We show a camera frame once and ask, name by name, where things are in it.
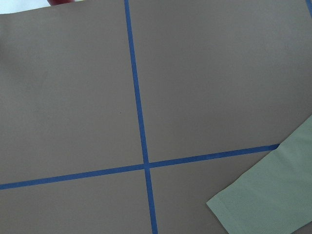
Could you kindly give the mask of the olive green long-sleeve shirt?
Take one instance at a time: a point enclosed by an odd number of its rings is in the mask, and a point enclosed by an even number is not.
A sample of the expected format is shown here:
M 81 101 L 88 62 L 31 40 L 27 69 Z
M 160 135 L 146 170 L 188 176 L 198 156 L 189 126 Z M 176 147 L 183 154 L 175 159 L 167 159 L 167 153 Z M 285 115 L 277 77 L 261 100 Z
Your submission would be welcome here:
M 291 234 L 312 220 L 312 119 L 207 201 L 230 234 Z

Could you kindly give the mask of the red cylinder tube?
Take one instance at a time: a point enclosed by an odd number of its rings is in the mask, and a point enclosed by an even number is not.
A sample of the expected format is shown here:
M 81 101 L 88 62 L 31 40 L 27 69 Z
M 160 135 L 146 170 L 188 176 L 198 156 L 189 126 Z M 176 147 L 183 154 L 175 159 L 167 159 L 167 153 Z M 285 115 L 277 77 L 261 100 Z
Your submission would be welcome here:
M 47 0 L 51 6 L 72 3 L 74 0 Z

